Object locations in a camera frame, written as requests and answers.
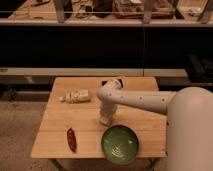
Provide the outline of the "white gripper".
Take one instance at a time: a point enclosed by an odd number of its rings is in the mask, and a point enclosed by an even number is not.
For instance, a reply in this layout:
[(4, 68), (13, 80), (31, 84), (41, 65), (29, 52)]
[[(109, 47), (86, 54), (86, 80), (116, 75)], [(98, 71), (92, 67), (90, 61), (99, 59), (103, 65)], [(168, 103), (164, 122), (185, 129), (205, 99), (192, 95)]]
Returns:
[(102, 103), (100, 105), (100, 117), (111, 117), (113, 118), (113, 115), (115, 114), (117, 110), (117, 105), (114, 103)]

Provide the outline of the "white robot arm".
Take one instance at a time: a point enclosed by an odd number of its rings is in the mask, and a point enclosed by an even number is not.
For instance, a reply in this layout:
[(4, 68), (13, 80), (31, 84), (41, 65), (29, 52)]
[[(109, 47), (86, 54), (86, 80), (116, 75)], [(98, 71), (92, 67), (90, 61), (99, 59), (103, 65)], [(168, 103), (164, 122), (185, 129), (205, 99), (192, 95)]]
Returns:
[(97, 97), (105, 125), (118, 104), (167, 116), (167, 171), (213, 171), (213, 92), (201, 87), (127, 91), (121, 80), (112, 79), (100, 87)]

